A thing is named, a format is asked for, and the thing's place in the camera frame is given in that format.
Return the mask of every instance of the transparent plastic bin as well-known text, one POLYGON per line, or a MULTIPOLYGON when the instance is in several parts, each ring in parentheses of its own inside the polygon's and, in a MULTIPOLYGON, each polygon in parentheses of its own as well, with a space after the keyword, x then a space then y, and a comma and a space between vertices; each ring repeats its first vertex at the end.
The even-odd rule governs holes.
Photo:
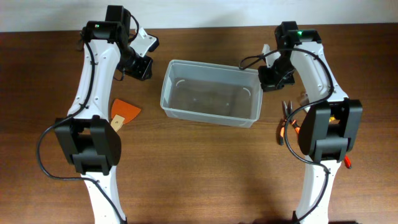
POLYGON ((258 71, 172 60, 160 105, 168 117, 250 128, 260 117, 258 71))

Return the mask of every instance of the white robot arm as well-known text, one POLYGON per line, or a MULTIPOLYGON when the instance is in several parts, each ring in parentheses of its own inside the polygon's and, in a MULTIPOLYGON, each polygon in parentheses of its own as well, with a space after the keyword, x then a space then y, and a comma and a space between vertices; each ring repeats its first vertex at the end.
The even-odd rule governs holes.
POLYGON ((355 142, 362 106, 359 100, 350 100, 335 80, 326 62, 322 40, 317 31, 299 30, 295 22, 283 22, 276 28, 275 37, 281 53, 270 53, 268 45, 264 45, 262 51, 263 55, 268 54, 265 57, 266 66, 259 67, 259 79, 264 91, 279 90, 285 84, 293 84, 292 74, 297 70, 309 102, 312 103, 330 94, 331 83, 325 68, 333 82, 333 92, 326 101, 310 108, 298 136, 300 149, 306 155, 305 160, 328 168, 328 184, 319 200, 320 192, 325 187, 324 168, 306 164, 302 198, 294 213, 294 220, 301 224, 328 223, 328 204, 333 181, 341 161, 355 142), (304 50, 318 58, 288 49, 304 50), (330 116, 335 116, 340 122, 329 124, 330 116), (318 206, 306 216, 317 202, 318 206))
POLYGON ((88 95, 90 83, 93 82, 91 95, 85 109, 70 122, 55 128, 68 162, 75 165, 76 171, 83 178, 97 181, 114 205, 113 208, 96 185, 85 181, 96 224, 127 223, 116 183, 121 142, 108 121, 109 94, 114 71, 119 69, 140 80, 150 78, 152 59, 146 53, 155 50, 159 45, 157 37, 138 27, 136 36, 127 46, 130 16, 129 11, 122 6, 108 6, 104 22, 89 21, 83 28, 83 40, 90 46, 93 59, 85 45, 80 84, 68 115, 81 108, 88 95), (92 63, 95 63, 95 72, 91 81, 92 63), (84 129, 90 129, 90 134, 83 134, 84 129))

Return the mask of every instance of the wire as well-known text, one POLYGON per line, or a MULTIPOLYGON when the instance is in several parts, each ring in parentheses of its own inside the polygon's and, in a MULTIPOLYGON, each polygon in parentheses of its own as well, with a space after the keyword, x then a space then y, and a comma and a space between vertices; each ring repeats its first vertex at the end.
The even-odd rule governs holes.
POLYGON ((123 81, 124 80, 124 69, 123 69, 123 72, 122 72, 122 77, 120 78, 120 79, 117 79, 115 76, 113 77, 113 79, 114 80, 116 80, 116 81, 123 81))
POLYGON ((66 118, 64 118, 63 120, 56 122, 55 124, 51 125, 50 127, 48 127, 39 137, 39 140, 37 141, 37 145, 36 145, 36 159, 37 162, 39 163, 40 169, 44 172, 45 175, 47 175, 48 177, 50 177, 51 179, 54 180, 86 180, 86 181, 90 181, 91 183, 93 183, 97 189, 101 192, 101 194, 104 196, 104 198, 109 202, 109 204, 112 206, 113 210, 116 212, 118 218, 120 219, 120 222, 123 224, 127 224, 127 221, 123 220, 122 216, 120 215, 118 209, 116 208, 115 204, 112 202, 112 200, 106 195, 106 193, 104 192, 104 190, 101 188, 101 186, 99 185, 98 181, 95 179, 91 179, 91 178, 87 178, 87 177, 57 177, 55 175, 50 174, 44 167, 42 160, 40 158, 40 145, 44 139, 44 137, 53 129, 55 129, 57 126, 69 121, 70 119, 72 119, 74 116, 78 115, 80 112, 82 112, 85 108, 87 107, 87 103, 88 100, 90 99, 90 95, 91 95, 91 91, 93 89, 93 84, 94 84, 94 74, 95 74, 95 60, 94 60, 94 55, 93 55, 93 51, 91 50, 90 45, 85 42, 87 49, 90 53, 90 57, 91 57, 91 78, 90 78, 90 85, 88 87, 88 91, 87 91, 87 96, 83 102, 83 104, 80 105, 80 108, 74 112, 73 114, 68 115, 66 118))
POLYGON ((324 195, 325 192, 326 192, 326 188, 327 188, 327 186, 328 186, 330 171, 329 171, 329 169, 328 169, 325 165, 323 165, 323 164, 321 164, 321 163, 315 163, 315 162, 313 162, 313 161, 308 161, 308 160, 306 160, 306 159, 301 158, 298 154, 296 154, 296 153, 294 152, 294 150, 292 149, 292 146, 291 146, 290 143, 289 143, 289 139, 288 139, 288 137, 287 137, 287 130, 288 130, 288 126, 289 126, 290 121, 293 119, 293 117, 294 117, 298 112, 304 110, 305 108, 307 108, 307 107, 309 107, 309 106, 314 106, 314 105, 317 105, 317 104, 319 104, 319 103, 322 103, 322 102, 328 100, 328 99, 332 96, 332 94, 333 94, 333 92, 334 92, 334 90, 335 90, 335 87, 334 87, 334 85, 333 85, 333 79, 332 79, 332 77, 331 77, 331 74, 330 74, 330 72, 329 72, 328 67, 327 67, 327 66, 325 65, 325 63, 319 58, 319 56, 316 55, 316 54, 314 54, 314 53, 312 53, 312 52, 310 52, 310 51, 304 50, 304 49, 294 49, 294 48, 291 48, 291 49, 277 49, 277 50, 273 50, 273 51, 271 51, 271 52, 268 52, 268 53, 266 53, 266 54, 246 57, 246 58, 244 58, 242 61, 240 61, 240 63, 239 63, 239 69, 241 69, 241 70, 247 69, 247 68, 249 68, 250 66, 252 66, 252 65, 254 65, 254 64, 256 64, 256 63, 258 63, 260 60, 265 60, 265 58, 266 58, 268 55, 274 54, 274 53, 276 53, 276 52, 286 52, 286 51, 298 51, 298 52, 303 52, 303 53, 306 53, 306 54, 308 54, 308 55, 311 55, 312 57, 314 57, 315 60, 318 60, 319 63, 320 63, 320 65, 322 66, 322 68, 325 70, 325 73, 326 73, 326 75, 327 75, 327 77, 328 77, 328 81, 329 81, 329 85, 330 85, 330 89, 329 89, 328 95, 327 95, 326 97, 324 97, 324 98, 322 98, 322 99, 320 99, 320 100, 311 102, 311 103, 309 103, 309 104, 307 104, 307 105, 304 105, 304 106, 301 106, 301 107, 297 108, 295 111, 293 111, 293 112, 289 115, 289 117, 287 117, 286 123, 285 123, 285 127, 284 127, 284 128, 285 128, 285 131, 284 131, 284 139, 285 139, 285 142, 286 142, 287 149, 290 151, 290 153, 292 153, 293 156, 296 157, 298 160, 300 160, 300 161, 302 161, 302 162, 304 162, 304 163, 306 163, 306 164, 315 165, 315 166, 320 166, 320 167, 322 167, 323 170, 325 171, 325 182, 324 182, 323 187, 322 187, 322 190, 321 190, 321 192, 320 192, 320 194, 319 194, 318 200, 315 202, 314 206, 313 206, 306 214, 304 214, 302 217, 300 217, 298 220, 295 221, 295 224, 299 224, 302 220, 304 220, 305 218, 307 218, 307 217, 318 207, 319 203, 321 202, 321 200, 322 200, 322 198, 323 198, 323 195, 324 195), (247 59, 249 59, 249 58, 258 58, 258 59, 255 60, 254 62, 250 63, 248 66, 242 67, 241 64, 242 64, 245 60, 247 60, 247 59))
POLYGON ((278 84, 276 84, 276 88, 278 88, 279 84, 282 83, 282 80, 284 80, 286 77, 288 77, 289 75, 293 75, 294 70, 287 72, 286 75, 284 75, 278 82, 278 84))
POLYGON ((136 31, 136 34, 134 35, 134 37, 131 37, 131 38, 129 39, 129 43, 132 42, 133 40, 135 40, 135 39, 137 38, 137 36, 138 36, 138 31, 139 31, 139 23, 138 23, 137 19, 136 19, 132 14, 130 14, 130 16, 132 17, 132 19, 133 19, 134 22, 136 23, 137 31, 136 31))

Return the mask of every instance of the orange plastic piece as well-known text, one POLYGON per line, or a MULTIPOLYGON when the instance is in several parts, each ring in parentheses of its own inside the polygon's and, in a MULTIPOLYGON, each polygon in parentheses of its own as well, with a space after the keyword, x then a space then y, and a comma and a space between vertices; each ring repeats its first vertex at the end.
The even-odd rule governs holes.
POLYGON ((122 116, 124 118, 123 124, 127 124, 128 122, 132 121, 140 112, 140 108, 116 99, 112 105, 111 117, 114 118, 115 115, 122 116))

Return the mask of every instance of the wooden table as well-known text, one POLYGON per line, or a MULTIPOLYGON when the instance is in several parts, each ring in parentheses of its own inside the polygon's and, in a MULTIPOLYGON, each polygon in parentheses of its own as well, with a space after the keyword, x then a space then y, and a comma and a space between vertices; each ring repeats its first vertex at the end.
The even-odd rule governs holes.
MULTIPOLYGON (((338 83, 364 108, 349 154, 353 169, 342 166, 338 172, 330 220, 396 223, 398 25, 310 27, 319 31, 338 83)), ((150 54, 152 79, 114 82, 110 98, 142 108, 119 131, 118 187, 130 223, 291 218, 301 197, 304 164, 277 144, 275 132, 280 102, 293 100, 298 106, 304 89, 297 74, 296 85, 264 94, 261 117, 250 129, 168 118, 159 105, 172 59, 237 65, 261 53, 265 43, 274 49, 274 28, 148 30, 160 39, 150 54)), ((35 160, 39 134, 66 115, 75 97, 83 65, 83 54, 75 50, 78 38, 78 32, 0 34, 1 223, 94 222, 85 185, 49 179, 35 160)), ((304 116, 297 116, 299 123, 304 116)), ((42 158, 53 174, 78 175, 54 134, 45 139, 42 158)))

